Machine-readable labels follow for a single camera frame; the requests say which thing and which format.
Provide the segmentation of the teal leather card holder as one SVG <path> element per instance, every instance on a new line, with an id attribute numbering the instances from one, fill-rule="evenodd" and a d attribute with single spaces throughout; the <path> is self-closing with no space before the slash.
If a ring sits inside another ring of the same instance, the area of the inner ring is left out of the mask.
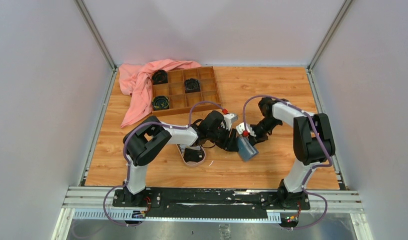
<path id="1" fill-rule="evenodd" d="M 259 151 L 250 144 L 250 141 L 247 137 L 239 136 L 237 139 L 238 146 L 238 155 L 244 162 L 250 161 L 256 155 L 259 154 Z"/>

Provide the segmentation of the pink oval card tray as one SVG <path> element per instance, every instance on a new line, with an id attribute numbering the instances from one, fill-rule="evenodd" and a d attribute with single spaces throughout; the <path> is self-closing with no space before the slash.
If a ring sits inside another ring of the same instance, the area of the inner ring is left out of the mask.
<path id="1" fill-rule="evenodd" d="M 184 164 L 188 167 L 197 167 L 205 161 L 205 149 L 200 145 L 188 146 L 185 144 L 178 144 L 177 148 Z"/>

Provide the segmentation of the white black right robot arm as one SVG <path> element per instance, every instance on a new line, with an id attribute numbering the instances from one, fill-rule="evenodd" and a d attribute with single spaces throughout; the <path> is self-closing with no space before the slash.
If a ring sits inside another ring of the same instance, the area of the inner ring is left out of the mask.
<path id="1" fill-rule="evenodd" d="M 281 180 L 273 204 L 289 209 L 305 200 L 304 189 L 317 168 L 332 165 L 335 144 L 327 114 L 311 114 L 285 99 L 263 97 L 258 103 L 263 119 L 250 126 L 252 146 L 268 140 L 276 126 L 287 124 L 293 129 L 294 164 Z"/>

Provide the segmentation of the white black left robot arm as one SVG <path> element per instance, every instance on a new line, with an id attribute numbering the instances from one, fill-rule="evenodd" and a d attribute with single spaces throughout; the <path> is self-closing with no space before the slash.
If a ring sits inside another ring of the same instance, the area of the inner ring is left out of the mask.
<path id="1" fill-rule="evenodd" d="M 145 119 L 123 138 L 128 173 L 120 200 L 134 207 L 147 200 L 144 193 L 147 167 L 166 145 L 176 145 L 188 167 L 196 167 L 205 161 L 206 142 L 227 152 L 237 152 L 237 133 L 233 128 L 237 120 L 234 113 L 216 110 L 188 125 L 167 124 L 153 115 Z"/>

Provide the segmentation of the black card in tray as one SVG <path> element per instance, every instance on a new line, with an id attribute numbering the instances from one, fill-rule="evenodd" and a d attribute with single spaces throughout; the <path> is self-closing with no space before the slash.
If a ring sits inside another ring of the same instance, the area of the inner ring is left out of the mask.
<path id="1" fill-rule="evenodd" d="M 186 148 L 183 159 L 187 164 L 197 164 L 203 160 L 205 153 L 200 149 Z"/>

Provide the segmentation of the rolled dark dotted tie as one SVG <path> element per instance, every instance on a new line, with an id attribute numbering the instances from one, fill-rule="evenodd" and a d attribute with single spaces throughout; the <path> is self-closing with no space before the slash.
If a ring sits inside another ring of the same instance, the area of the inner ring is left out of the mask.
<path id="1" fill-rule="evenodd" d="M 196 93 L 201 91 L 200 81 L 196 78 L 189 78 L 184 81 L 185 93 Z"/>

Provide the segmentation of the wooden compartment tray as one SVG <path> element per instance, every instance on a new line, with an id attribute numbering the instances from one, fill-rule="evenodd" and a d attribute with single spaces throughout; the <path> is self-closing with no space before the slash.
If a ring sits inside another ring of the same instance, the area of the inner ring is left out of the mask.
<path id="1" fill-rule="evenodd" d="M 221 106 L 212 66 L 157 70 L 151 74 L 151 83 L 151 110 L 158 117 L 186 114 L 191 109 L 193 112 L 216 110 L 216 105 Z"/>

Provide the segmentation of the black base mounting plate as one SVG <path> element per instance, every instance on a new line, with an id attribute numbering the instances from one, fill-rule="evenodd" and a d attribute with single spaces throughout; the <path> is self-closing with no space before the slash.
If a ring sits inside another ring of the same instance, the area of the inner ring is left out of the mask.
<path id="1" fill-rule="evenodd" d="M 138 205 L 122 202 L 123 189 L 115 191 L 112 206 L 145 208 L 150 217 L 204 218 L 204 219 L 262 219 L 268 210 L 309 210 L 308 195 L 304 201 L 290 208 L 272 202 L 277 190 L 227 189 L 227 188 L 170 188 L 147 187 L 147 200 Z"/>

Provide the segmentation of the rolled black tie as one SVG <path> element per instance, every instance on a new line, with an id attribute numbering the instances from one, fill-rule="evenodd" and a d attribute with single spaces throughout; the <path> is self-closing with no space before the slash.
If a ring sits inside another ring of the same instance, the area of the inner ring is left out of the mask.
<path id="1" fill-rule="evenodd" d="M 167 84 L 168 73 L 163 69 L 157 70 L 153 73 L 151 80 L 153 85 Z"/>

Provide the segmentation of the pink cloth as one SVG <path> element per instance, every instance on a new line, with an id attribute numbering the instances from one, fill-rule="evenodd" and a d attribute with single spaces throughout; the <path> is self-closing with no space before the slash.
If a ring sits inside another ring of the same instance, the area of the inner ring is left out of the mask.
<path id="1" fill-rule="evenodd" d="M 144 65 L 123 63 L 119 67 L 119 86 L 122 94 L 130 96 L 130 105 L 120 127 L 137 123 L 152 112 L 152 75 L 158 70 L 199 68 L 201 65 L 192 60 L 162 59 Z"/>

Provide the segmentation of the aluminium frame rail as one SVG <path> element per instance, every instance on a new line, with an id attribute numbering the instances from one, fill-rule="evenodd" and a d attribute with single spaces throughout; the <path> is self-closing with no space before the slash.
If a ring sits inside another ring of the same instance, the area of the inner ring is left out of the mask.
<path id="1" fill-rule="evenodd" d="M 74 220 L 193 223 L 296 223 L 305 214 L 316 223 L 329 214 L 349 215 L 359 240 L 372 234 L 359 194 L 350 190 L 311 190 L 280 200 L 273 189 L 147 187 L 138 194 L 117 187 L 68 188 L 52 239 L 65 240 Z"/>

